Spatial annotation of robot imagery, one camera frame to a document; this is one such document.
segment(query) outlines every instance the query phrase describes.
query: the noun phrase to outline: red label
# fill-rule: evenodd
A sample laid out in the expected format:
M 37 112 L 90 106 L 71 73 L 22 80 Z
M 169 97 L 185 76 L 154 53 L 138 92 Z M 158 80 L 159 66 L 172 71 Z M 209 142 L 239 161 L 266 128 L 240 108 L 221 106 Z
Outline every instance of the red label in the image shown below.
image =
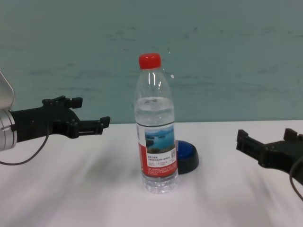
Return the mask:
M 146 147 L 139 144 L 139 151 L 140 151 L 140 159 L 141 159 L 141 169 L 142 169 L 142 172 L 147 176 L 151 176 L 151 177 L 169 176 L 169 175 L 173 174 L 178 168 L 177 160 L 168 166 L 150 167 L 147 165 L 148 153 L 147 153 Z

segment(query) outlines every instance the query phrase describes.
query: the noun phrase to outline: plastic water bottle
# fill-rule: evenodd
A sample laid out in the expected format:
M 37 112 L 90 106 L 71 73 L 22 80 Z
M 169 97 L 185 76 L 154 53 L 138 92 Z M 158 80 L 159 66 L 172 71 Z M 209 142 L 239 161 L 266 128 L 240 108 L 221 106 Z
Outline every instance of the plastic water bottle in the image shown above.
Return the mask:
M 158 53 L 141 55 L 139 64 L 134 112 L 143 183 L 150 192 L 169 192 L 176 187 L 178 177 L 171 90 L 160 69 Z

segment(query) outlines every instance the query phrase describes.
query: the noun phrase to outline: bottle base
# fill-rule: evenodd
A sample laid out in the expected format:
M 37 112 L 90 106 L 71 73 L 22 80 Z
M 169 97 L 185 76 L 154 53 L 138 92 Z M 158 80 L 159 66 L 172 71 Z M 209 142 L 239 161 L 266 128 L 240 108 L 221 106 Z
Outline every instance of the bottle base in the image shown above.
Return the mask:
M 178 170 L 167 177 L 149 177 L 142 173 L 145 188 L 155 194 L 170 192 L 178 184 Z

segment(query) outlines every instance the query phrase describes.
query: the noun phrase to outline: black cable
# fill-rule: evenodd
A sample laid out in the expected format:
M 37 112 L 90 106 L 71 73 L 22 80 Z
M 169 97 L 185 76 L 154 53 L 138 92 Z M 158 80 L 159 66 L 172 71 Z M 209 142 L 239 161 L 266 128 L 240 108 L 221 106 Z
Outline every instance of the black cable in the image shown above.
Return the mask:
M 42 150 L 42 148 L 45 146 L 47 140 L 48 140 L 48 137 L 49 137 L 49 127 L 47 126 L 47 132 L 46 132 L 46 138 L 44 139 L 42 145 L 39 147 L 39 149 L 36 151 L 36 153 L 34 153 L 32 155 L 32 157 L 30 157 L 29 159 L 23 161 L 23 162 L 17 162 L 17 163 L 7 163 L 7 162 L 1 162 L 0 161 L 0 164 L 2 165 L 6 165 L 6 166 L 18 166 L 18 165 L 22 165 L 22 164 L 25 164 L 26 162 L 29 162 L 30 160 L 32 160 L 34 157 L 36 157 L 36 155 Z
M 299 198 L 303 201 L 303 196 L 299 193 L 299 191 L 297 190 L 297 188 L 295 187 L 294 185 L 294 182 L 293 182 L 293 175 L 294 175 L 294 172 L 296 171 L 297 167 L 299 166 L 299 164 L 303 161 L 303 156 L 301 158 L 299 158 L 294 164 L 293 166 L 291 167 L 290 171 L 289 171 L 289 181 L 290 181 L 290 184 L 294 190 L 294 192 L 299 196 Z

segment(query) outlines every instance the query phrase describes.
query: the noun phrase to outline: white table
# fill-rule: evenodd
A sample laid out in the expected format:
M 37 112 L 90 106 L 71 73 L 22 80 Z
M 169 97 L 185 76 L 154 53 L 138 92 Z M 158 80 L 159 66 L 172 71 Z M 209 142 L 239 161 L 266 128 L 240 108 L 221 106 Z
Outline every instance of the white table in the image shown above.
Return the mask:
M 0 226 L 301 227 L 303 202 L 288 175 L 235 149 L 238 129 L 267 143 L 286 127 L 303 132 L 303 121 L 177 123 L 176 139 L 196 146 L 200 165 L 162 195 L 142 186 L 134 124 L 76 140 L 53 135 L 31 162 L 0 166 Z M 43 139 L 17 144 L 0 160 L 24 160 Z

